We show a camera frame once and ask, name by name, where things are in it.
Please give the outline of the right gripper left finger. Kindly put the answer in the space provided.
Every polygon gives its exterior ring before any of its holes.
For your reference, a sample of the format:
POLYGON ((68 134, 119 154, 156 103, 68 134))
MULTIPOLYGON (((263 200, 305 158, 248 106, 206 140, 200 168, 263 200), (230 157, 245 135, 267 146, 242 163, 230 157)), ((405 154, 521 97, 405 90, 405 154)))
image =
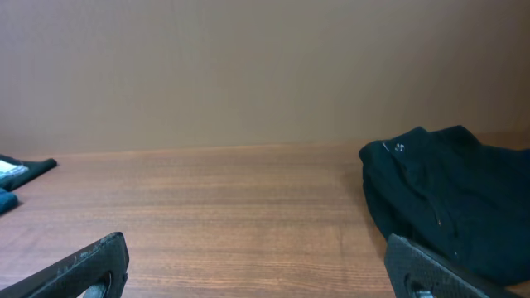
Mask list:
POLYGON ((129 254, 121 232, 111 233, 1 290, 1 298, 119 298, 128 280, 129 254))

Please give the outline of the black shorts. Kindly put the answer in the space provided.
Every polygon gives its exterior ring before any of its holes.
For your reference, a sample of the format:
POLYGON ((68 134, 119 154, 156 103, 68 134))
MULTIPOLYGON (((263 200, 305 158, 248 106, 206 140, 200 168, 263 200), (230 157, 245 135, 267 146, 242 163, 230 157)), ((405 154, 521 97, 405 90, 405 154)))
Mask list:
POLYGON ((416 127, 359 151, 379 232, 428 248, 500 286, 529 279, 529 151, 462 126, 416 127))

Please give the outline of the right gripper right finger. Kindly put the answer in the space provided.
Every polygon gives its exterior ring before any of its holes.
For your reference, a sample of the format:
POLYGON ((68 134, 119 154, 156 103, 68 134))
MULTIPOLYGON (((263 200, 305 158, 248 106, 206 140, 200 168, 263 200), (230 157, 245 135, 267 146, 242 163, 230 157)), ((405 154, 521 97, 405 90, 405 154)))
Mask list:
POLYGON ((397 298, 522 298, 396 234, 388 237, 384 265, 397 298))

